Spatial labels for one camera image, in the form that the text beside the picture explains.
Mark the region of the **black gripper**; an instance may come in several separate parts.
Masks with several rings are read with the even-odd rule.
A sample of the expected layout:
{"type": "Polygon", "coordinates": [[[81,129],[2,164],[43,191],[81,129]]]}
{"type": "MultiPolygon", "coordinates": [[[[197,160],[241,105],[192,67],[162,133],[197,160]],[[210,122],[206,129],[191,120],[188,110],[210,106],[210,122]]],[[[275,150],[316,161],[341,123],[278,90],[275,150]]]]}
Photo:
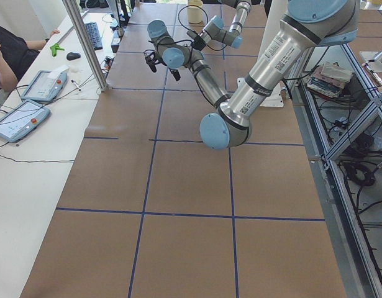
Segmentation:
{"type": "Polygon", "coordinates": [[[171,74],[173,75],[175,81],[179,81],[181,79],[181,75],[178,71],[180,68],[180,65],[168,65],[168,68],[171,71],[171,74]]]}

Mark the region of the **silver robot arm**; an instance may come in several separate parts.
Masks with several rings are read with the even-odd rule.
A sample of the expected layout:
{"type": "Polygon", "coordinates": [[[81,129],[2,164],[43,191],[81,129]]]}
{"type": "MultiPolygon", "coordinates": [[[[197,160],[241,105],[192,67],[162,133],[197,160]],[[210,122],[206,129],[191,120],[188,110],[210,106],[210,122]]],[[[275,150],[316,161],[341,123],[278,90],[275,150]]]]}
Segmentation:
{"type": "Polygon", "coordinates": [[[251,1],[224,1],[236,14],[228,30],[214,16],[200,33],[193,30],[190,46],[176,43],[162,20],[148,24],[154,52],[145,60],[152,71],[165,65],[179,79],[178,68],[190,70],[207,101],[216,111],[202,118],[199,133],[209,148],[221,150],[245,143],[251,134],[250,116],[271,96],[275,86],[308,48],[329,47],[351,42],[357,35],[359,1],[289,1],[280,19],[280,29],[233,94],[219,84],[201,49],[210,41],[238,48],[251,1]]]}
{"type": "Polygon", "coordinates": [[[235,9],[235,15],[229,29],[224,28],[224,21],[219,16],[214,16],[197,34],[198,41],[201,44],[201,49],[208,46],[213,40],[230,46],[232,48],[239,48],[242,44],[243,38],[241,36],[243,26],[251,11],[253,5],[265,3],[265,1],[250,1],[250,0],[228,0],[219,1],[221,4],[227,5],[235,9]]]}

